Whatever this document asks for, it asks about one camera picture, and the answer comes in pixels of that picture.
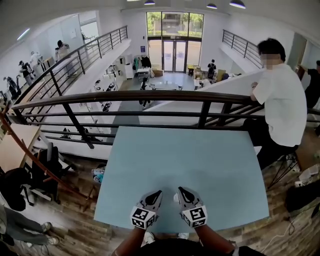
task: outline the light blue table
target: light blue table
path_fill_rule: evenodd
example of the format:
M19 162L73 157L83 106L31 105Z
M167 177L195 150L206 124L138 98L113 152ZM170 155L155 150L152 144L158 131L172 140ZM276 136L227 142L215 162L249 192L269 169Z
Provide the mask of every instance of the light blue table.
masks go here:
M262 173L246 131L120 127L94 219L132 229L130 213L145 193L162 190L158 233L194 232L173 201L179 186L197 191L214 230L269 216Z

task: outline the ceiling light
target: ceiling light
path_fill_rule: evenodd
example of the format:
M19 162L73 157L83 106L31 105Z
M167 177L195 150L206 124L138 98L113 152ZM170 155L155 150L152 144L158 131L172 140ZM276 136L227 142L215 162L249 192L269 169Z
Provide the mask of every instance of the ceiling light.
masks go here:
M241 0L231 0L230 5L241 9L246 9L244 2L242 2Z
M20 40L22 37L24 37L25 34L29 32L29 30L30 30L30 28L28 28L26 31L24 31L16 40L18 41L18 40Z
M211 8L211 9L218 9L214 3L208 3L208 5L206 7Z
M155 4L156 3L153 0L146 0L145 3L144 3L145 6L151 6L151 5L155 5Z

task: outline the metal railing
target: metal railing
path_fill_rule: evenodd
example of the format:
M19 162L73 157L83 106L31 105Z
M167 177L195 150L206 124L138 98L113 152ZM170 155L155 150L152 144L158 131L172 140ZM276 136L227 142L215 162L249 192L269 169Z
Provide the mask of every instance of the metal railing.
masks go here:
M127 26L99 36L70 52L67 56L48 68L17 99L15 104L33 102L61 96L98 59L128 38ZM31 108L28 114L48 113L51 106Z
M181 101L181 102L201 102L202 108L199 112L165 112L165 111L94 111L94 112L73 112L69 104L93 103L104 101ZM221 104L221 112L210 112L212 103ZM25 110L37 107L49 107L62 105L65 112L56 113L32 113L25 114ZM41 128L46 134L60 134L65 136L77 136L81 139L71 139L65 137L47 136L48 139L62 140L76 143L87 143L93 149L95 144L113 145L112 141L101 141L98 138L115 138L116 132L90 133L86 128L118 128L127 127L150 127L150 128L173 128L173 129L205 129L205 130L232 130L244 131L242 126L226 126L239 119L260 119L263 115L253 115L264 107L258 102L252 101L249 96L200 92L200 91L106 91L93 92L76 95L67 95L42 99L27 103L16 104L12 107L19 120L25 125L53 126L60 127L60 130ZM309 109L309 113L320 115L320 111ZM77 117L80 116L145 116L145 117L191 117L198 118L196 124L132 124L132 123L80 123ZM50 121L29 121L30 118L47 117L69 117L71 122L50 122ZM319 122L320 120L308 120L308 122ZM77 131L62 130L62 127L74 127Z
M263 67L263 65L261 64L257 46L254 43L249 42L241 36L238 36L227 30L223 30L222 42L230 46L232 49L236 50L259 69Z

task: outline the wooden floor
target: wooden floor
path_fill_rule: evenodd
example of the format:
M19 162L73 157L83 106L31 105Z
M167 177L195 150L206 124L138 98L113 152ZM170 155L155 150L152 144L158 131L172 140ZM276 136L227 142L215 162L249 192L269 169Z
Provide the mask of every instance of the wooden floor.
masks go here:
M99 185L92 179L91 169L100 164L88 160L69 159L78 166L76 172L70 172L66 180L79 187L82 193L88 194L92 185L99 190ZM264 170L263 178L266 187L276 173L274 166ZM238 246L249 246L262 251L268 256L312 256L319 248L320 242L320 216L311 219L315 200L297 212L292 212L291 222L284 204L286 191L298 179L299 174L289 173L280 183L267 190L270 217L244 226L220 230L219 234L234 241ZM95 204L83 212L86 200L77 198L74 194L59 189L61 204L37 199L34 207L27 206L23 214L39 223L50 221L53 223L51 235L58 236L60 244L49 245L47 249L51 256L108 256L128 235L129 230L110 226L93 220ZM157 238L165 238L166 234L157 234ZM191 240L198 240L196 234L190 236ZM47 255L45 246L28 248L24 242L15 241L11 248L20 255L38 256Z

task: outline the entrance door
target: entrance door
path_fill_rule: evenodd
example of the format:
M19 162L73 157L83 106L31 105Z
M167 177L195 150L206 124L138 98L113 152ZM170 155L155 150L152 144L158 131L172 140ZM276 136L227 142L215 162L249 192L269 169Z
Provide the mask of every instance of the entrance door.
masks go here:
M163 70L165 72L186 71L186 42L163 41Z

